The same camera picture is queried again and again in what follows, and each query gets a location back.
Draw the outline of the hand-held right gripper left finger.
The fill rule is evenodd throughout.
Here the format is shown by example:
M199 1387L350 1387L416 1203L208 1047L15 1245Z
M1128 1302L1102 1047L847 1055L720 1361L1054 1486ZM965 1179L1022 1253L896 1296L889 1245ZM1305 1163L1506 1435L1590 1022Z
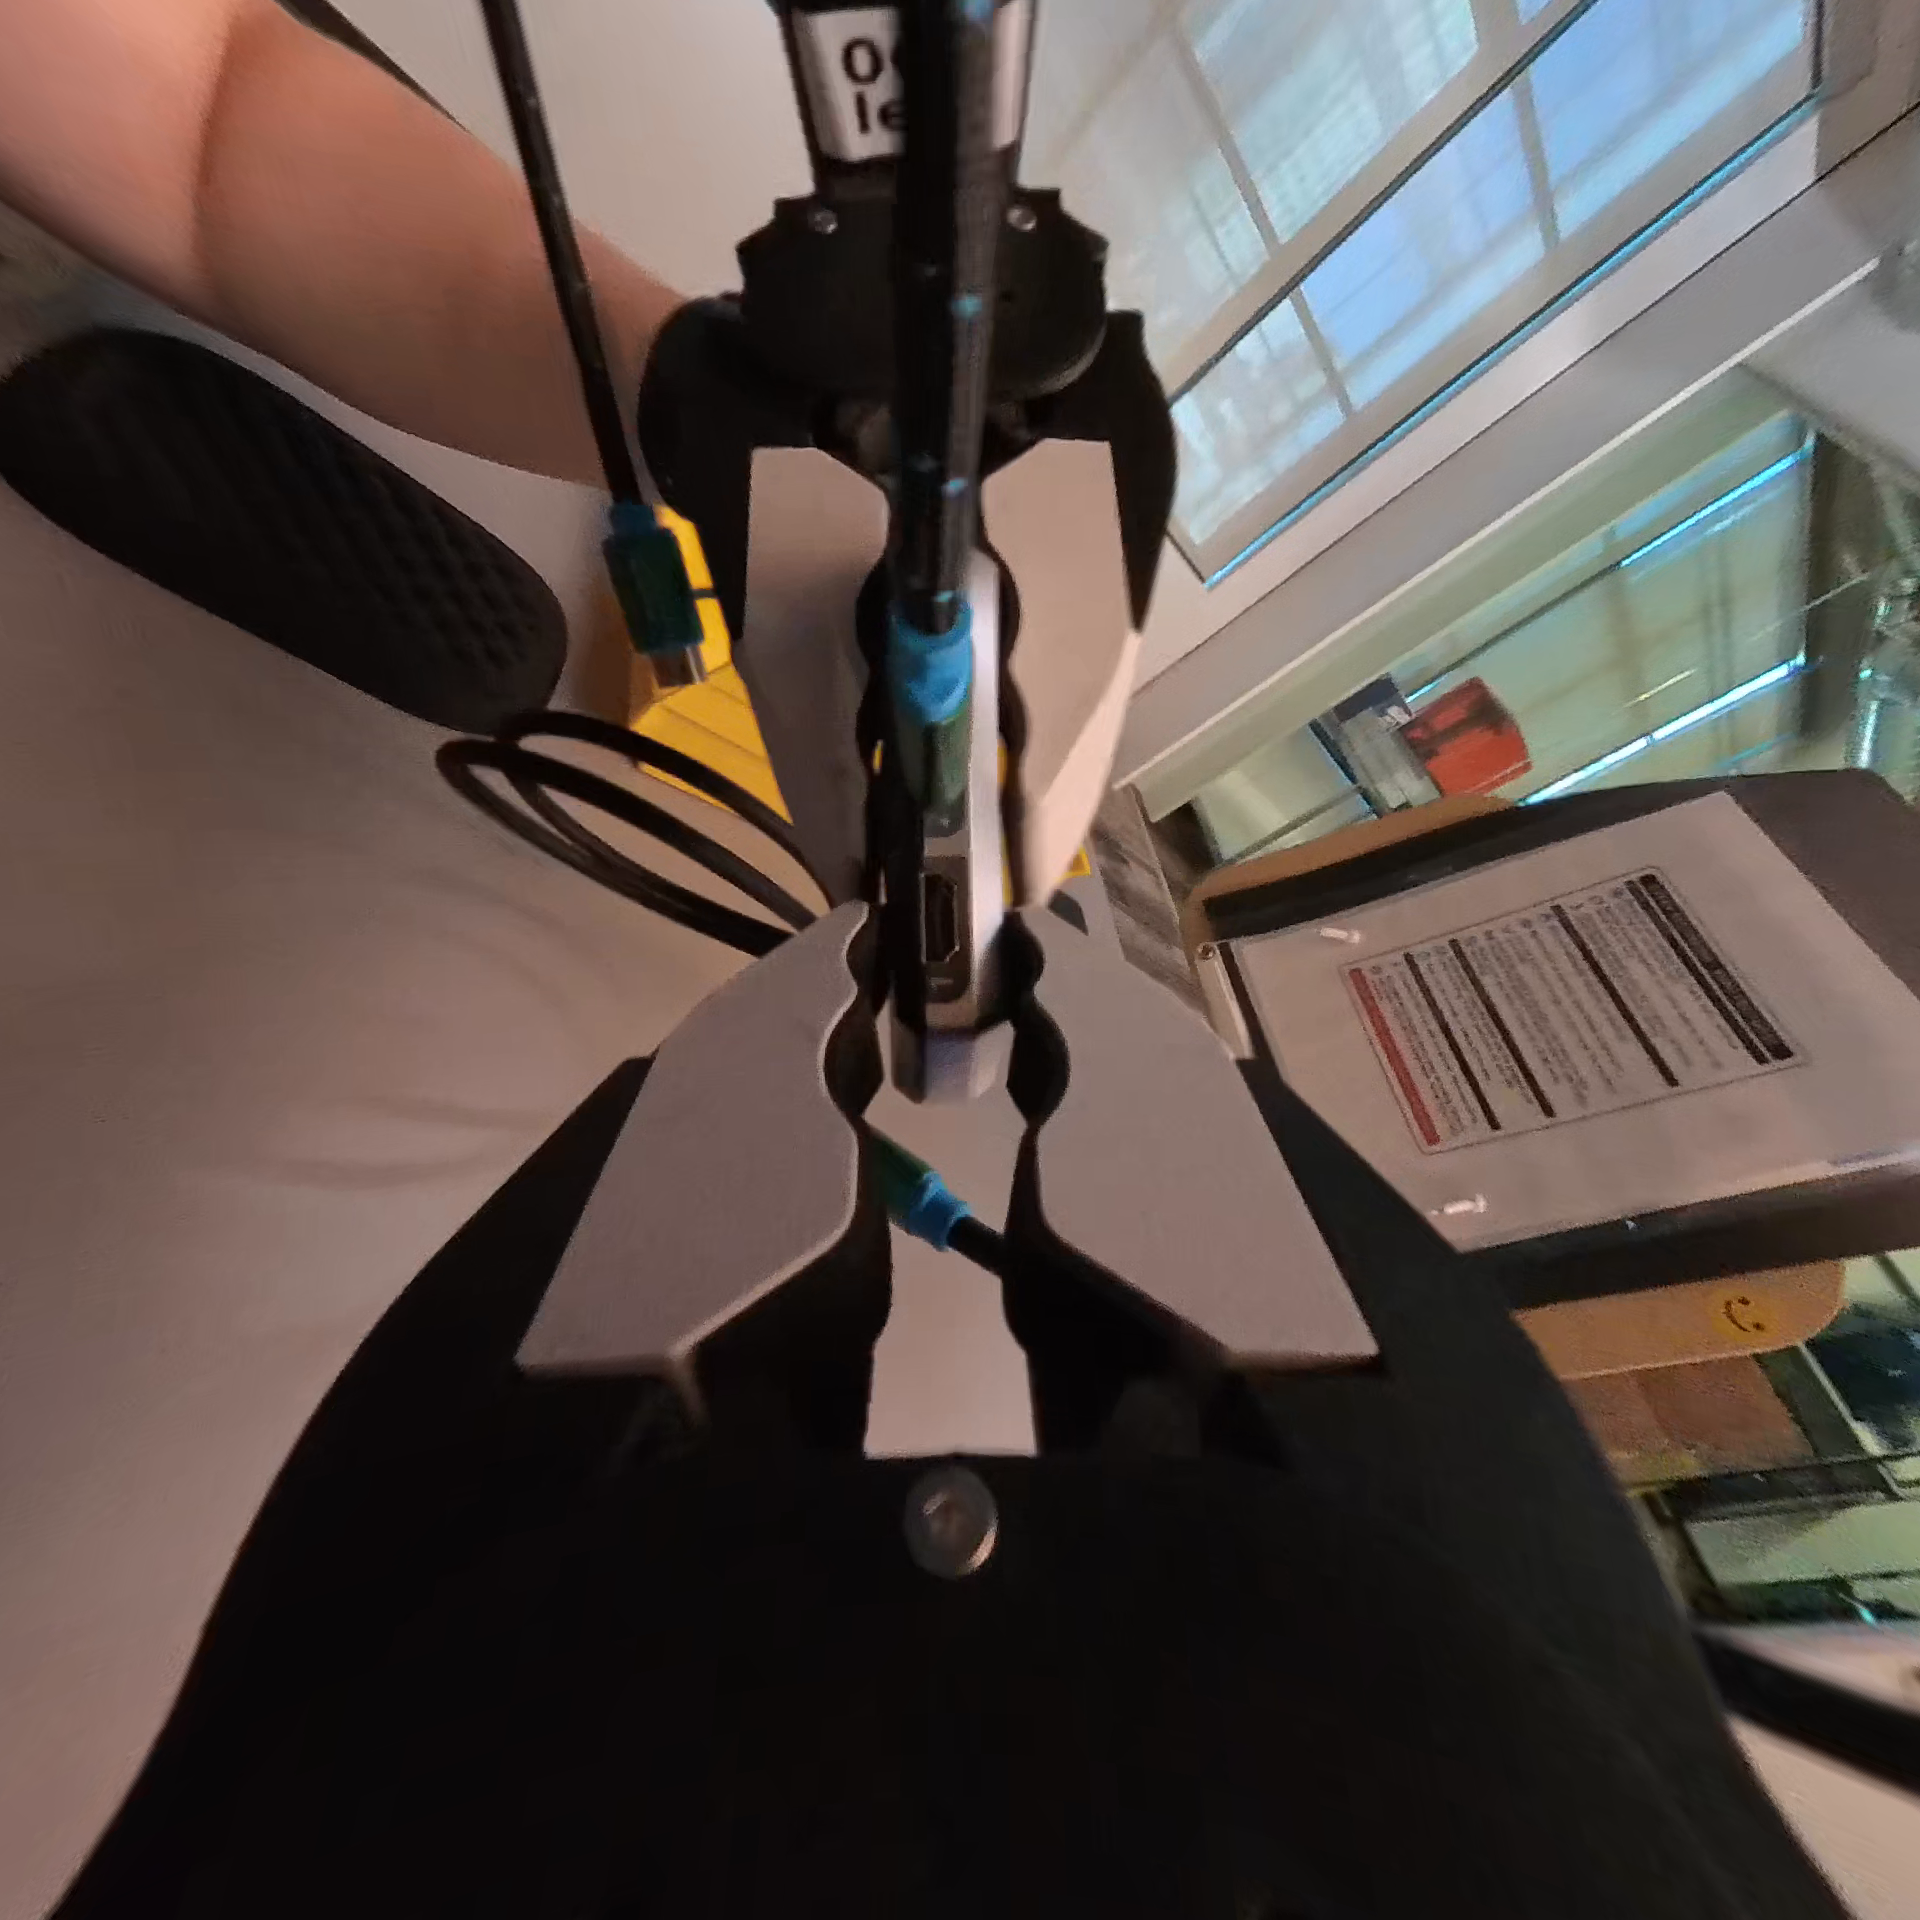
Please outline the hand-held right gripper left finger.
M663 1382L696 1425L860 1455L892 1308L861 1112L872 911L844 903L657 1047L516 1364Z

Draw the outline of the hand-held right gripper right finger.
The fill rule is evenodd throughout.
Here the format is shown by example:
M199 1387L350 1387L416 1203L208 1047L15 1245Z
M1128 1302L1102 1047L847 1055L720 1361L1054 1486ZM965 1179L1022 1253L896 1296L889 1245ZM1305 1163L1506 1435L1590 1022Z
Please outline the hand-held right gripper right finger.
M1203 1015L1057 915L1006 922L1022 1147L998 1283L1037 1449L1249 1446L1251 1387L1377 1337Z

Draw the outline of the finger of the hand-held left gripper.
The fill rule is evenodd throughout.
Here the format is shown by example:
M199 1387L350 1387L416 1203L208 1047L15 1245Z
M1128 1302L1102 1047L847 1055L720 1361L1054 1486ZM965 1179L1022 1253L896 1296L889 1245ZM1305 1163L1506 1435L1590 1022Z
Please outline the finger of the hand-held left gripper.
M1019 600L1003 659L1022 731L1003 794L1012 899L1044 907L1113 791L1141 659L1113 442L1032 442L986 480L981 514Z
M753 451L741 676L796 854L829 907L867 883L860 600L883 547L889 499L872 480L820 446Z

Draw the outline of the black HDMI switch box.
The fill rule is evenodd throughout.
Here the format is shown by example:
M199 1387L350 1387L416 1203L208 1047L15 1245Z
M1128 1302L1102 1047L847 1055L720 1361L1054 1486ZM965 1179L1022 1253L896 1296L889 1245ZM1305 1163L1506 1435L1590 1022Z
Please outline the black HDMI switch box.
M1003 1075L1006 852L998 812L998 565L968 571L969 688L907 759L909 862L896 926L909 938L892 987L892 1073L913 1102L968 1102Z

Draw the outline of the person's left forearm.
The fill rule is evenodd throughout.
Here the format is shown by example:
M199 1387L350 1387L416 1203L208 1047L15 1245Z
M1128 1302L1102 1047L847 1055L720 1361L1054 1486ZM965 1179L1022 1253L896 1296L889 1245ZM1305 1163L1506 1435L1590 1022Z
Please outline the person's left forearm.
M615 480L519 168L280 3L2 3L2 204L368 417Z

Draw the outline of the yellow plastic bin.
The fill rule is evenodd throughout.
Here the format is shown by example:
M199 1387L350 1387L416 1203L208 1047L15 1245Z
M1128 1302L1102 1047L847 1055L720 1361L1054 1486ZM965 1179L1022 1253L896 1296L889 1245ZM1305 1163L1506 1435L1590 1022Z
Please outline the yellow plastic bin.
M753 802L772 804L779 825L791 825L791 814L779 802L779 784L772 778L772 760L764 754L753 702L741 676L741 617L720 612L717 605L717 547L700 540L683 512L660 508L663 531L678 540L689 581L696 589L700 634L706 677L696 686L663 686L657 666L631 666L631 724L720 778L743 786Z

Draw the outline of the blue white box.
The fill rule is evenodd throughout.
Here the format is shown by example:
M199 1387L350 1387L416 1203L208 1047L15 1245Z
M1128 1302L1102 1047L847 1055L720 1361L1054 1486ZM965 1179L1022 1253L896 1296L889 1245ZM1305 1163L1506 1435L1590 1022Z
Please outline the blue white box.
M1422 759L1409 743L1411 702L1392 676L1377 676L1310 721L1315 739L1374 812L1433 802Z

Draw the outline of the red box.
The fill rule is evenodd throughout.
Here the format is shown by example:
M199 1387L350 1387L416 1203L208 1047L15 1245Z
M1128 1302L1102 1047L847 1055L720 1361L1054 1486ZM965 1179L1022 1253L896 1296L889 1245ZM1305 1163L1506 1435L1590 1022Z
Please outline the red box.
M1486 798L1529 777L1524 727L1486 677L1413 708L1401 737L1439 798Z

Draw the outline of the black framed instruction sign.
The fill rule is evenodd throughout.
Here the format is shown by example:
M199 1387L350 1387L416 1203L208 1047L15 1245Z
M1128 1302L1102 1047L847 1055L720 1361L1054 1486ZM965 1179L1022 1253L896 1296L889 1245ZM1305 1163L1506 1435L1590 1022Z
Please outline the black framed instruction sign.
M1874 773L1429 804L1191 911L1315 1207L1517 1308L1915 1253L1915 804Z

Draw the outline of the wooden board with smiley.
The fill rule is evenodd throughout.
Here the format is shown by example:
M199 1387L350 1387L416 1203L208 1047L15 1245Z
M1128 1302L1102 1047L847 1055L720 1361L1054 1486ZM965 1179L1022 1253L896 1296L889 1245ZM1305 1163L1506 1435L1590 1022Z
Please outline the wooden board with smiley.
M1404 862L1433 852L1446 831L1517 812L1517 802L1486 794L1439 798L1212 866L1181 907L1187 961L1203 964L1203 949L1222 934L1227 908L1256 887L1333 872L1374 852ZM1553 1375L1607 1378L1777 1353L1819 1336L1843 1305L1843 1260L1680 1281L1647 1281L1639 1265L1643 1260L1626 1263L1626 1283L1576 1281L1569 1298L1517 1313Z

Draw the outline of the glass window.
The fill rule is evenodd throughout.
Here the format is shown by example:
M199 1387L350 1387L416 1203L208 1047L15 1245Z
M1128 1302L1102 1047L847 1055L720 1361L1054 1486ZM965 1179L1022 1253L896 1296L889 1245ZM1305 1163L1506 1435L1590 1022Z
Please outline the glass window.
M1839 288L1715 291L1915 148L1915 3L1044 3L1030 164L1181 439L1114 777L1212 778L1374 609Z

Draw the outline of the black textured pad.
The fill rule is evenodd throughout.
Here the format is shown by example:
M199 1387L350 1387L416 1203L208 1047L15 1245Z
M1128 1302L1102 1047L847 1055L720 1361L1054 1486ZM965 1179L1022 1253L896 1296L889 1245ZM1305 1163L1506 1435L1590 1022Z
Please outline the black textured pad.
M86 328L2 376L2 482L142 581L435 727L546 708L568 617L443 493L225 354Z

